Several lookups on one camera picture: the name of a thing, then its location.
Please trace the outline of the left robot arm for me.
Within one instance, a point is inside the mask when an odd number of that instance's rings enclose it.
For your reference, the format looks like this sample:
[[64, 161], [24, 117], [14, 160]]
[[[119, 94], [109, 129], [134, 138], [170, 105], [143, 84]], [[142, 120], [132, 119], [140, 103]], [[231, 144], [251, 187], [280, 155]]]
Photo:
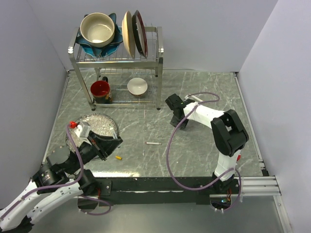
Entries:
[[106, 160], [122, 142], [120, 136], [89, 132], [87, 141], [76, 152], [65, 146], [57, 147], [22, 193], [0, 211], [1, 232], [28, 233], [44, 215], [69, 199], [93, 194], [97, 181], [82, 166], [96, 156]]

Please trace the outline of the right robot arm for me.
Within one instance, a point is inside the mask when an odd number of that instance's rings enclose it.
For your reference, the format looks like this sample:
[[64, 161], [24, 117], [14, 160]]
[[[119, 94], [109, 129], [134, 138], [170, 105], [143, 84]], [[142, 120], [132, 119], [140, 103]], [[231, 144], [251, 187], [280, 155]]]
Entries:
[[[170, 124], [174, 126], [167, 145], [166, 163], [170, 176], [180, 187], [190, 191], [200, 191], [212, 186], [217, 193], [224, 193], [230, 188], [234, 179], [238, 157], [248, 142], [249, 135], [236, 111], [232, 109], [220, 111], [204, 106], [204, 103], [220, 100], [217, 94], [207, 93], [215, 96], [216, 99], [203, 101], [197, 98], [197, 94], [195, 93], [188, 94], [184, 100], [177, 94], [172, 94], [165, 100], [167, 106], [173, 111]], [[174, 177], [169, 165], [169, 151], [173, 136], [178, 129], [184, 129], [189, 120], [212, 129], [214, 142], [219, 151], [217, 166], [212, 175], [213, 181], [198, 188], [190, 188], [182, 185]]]

